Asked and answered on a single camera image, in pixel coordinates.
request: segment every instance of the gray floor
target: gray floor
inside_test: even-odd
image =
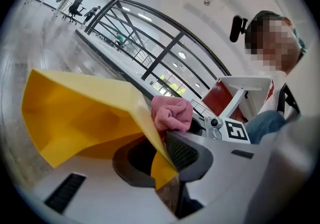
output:
[[[30,140],[21,114],[30,70],[35,67],[123,78],[75,35],[75,29],[82,25],[53,16],[51,8],[36,1],[27,6],[22,1],[17,0],[1,31],[0,132],[2,155],[13,179],[30,188],[51,170]]]

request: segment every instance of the blue jeans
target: blue jeans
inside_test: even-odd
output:
[[[245,126],[251,144],[259,144],[266,134],[277,132],[286,124],[286,120],[276,111],[268,110],[251,119]]]

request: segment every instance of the yellow plastic object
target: yellow plastic object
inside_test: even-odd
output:
[[[158,190],[171,181],[178,172],[166,159],[157,152],[151,166],[151,177],[155,179],[155,189]]]
[[[172,164],[143,95],[128,82],[33,69],[22,101],[30,137],[53,167],[79,152],[99,155],[99,146],[94,145],[116,139],[125,144],[143,134]],[[110,150],[114,152],[117,144],[112,143]]]

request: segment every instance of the black slot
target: black slot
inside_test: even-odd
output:
[[[231,154],[237,155],[239,157],[251,159],[254,154],[251,152],[243,151],[243,150],[233,150]]]
[[[70,174],[44,203],[62,214],[85,179],[85,176]]]

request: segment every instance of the ceiling light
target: ceiling light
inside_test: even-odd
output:
[[[145,15],[143,15],[143,14],[140,14],[140,13],[138,13],[138,15],[141,16],[142,18],[144,18],[144,19],[152,22],[151,18],[149,18],[149,17],[147,17],[147,16],[145,16]]]
[[[186,54],[185,54],[184,52],[179,52],[179,56],[180,56],[182,59],[185,59],[185,58],[186,58],[185,55],[186,55]]]

